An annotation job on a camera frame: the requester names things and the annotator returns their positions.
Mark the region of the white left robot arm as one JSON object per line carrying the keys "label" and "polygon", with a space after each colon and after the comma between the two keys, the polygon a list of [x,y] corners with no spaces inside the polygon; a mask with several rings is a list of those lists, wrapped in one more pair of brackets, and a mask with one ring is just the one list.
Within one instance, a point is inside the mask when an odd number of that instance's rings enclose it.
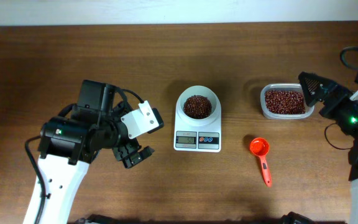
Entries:
{"label": "white left robot arm", "polygon": [[154,153],[137,137],[163,128],[163,119],[148,101],[141,100],[138,109],[132,109],[127,93],[118,86],[84,80],[78,101],[42,126],[36,137],[38,159],[26,140],[36,180],[24,223],[66,223],[81,181],[100,150],[111,149],[126,169]]}

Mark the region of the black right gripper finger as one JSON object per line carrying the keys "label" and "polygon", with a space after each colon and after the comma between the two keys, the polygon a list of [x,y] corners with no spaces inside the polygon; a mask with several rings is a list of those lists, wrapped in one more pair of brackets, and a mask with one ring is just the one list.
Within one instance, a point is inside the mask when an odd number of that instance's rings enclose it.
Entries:
{"label": "black right gripper finger", "polygon": [[315,73],[301,72],[298,80],[305,92],[317,92],[317,89],[331,90],[337,86],[334,80],[321,77]]}
{"label": "black right gripper finger", "polygon": [[302,85],[302,91],[307,106],[312,107],[318,102],[322,102],[324,99],[324,89],[322,85],[315,86],[310,89],[306,85]]}

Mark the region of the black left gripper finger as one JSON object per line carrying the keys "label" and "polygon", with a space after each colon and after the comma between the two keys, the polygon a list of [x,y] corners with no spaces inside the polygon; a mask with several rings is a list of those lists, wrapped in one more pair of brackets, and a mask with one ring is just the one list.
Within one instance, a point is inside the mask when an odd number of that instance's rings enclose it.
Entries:
{"label": "black left gripper finger", "polygon": [[130,169],[140,162],[144,161],[148,157],[150,157],[154,153],[154,149],[152,149],[150,146],[147,146],[143,148],[141,151],[136,151],[130,153],[127,157],[125,157],[122,162],[124,164],[124,167],[126,169]]}
{"label": "black left gripper finger", "polygon": [[113,147],[112,151],[116,160],[122,161],[135,152],[135,142],[130,141],[124,144],[120,144],[119,146]]}

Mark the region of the red plastic measuring scoop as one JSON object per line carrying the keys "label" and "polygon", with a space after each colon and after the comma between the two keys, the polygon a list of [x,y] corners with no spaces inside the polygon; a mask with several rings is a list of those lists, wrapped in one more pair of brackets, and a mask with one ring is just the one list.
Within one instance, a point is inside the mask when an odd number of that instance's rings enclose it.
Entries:
{"label": "red plastic measuring scoop", "polygon": [[255,138],[250,143],[250,152],[259,158],[262,177],[267,187],[272,186],[272,176],[269,165],[267,164],[266,156],[270,150],[270,144],[264,138]]}

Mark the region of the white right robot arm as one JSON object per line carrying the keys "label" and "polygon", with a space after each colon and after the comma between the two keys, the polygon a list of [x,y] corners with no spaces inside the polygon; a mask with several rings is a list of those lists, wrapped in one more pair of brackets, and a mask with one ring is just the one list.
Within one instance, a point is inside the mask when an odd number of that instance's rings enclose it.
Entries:
{"label": "white right robot arm", "polygon": [[307,106],[322,102],[319,114],[333,120],[341,131],[353,137],[353,146],[348,152],[351,165],[351,213],[349,223],[358,224],[358,90],[351,92],[333,80],[314,73],[302,72],[298,76]]}

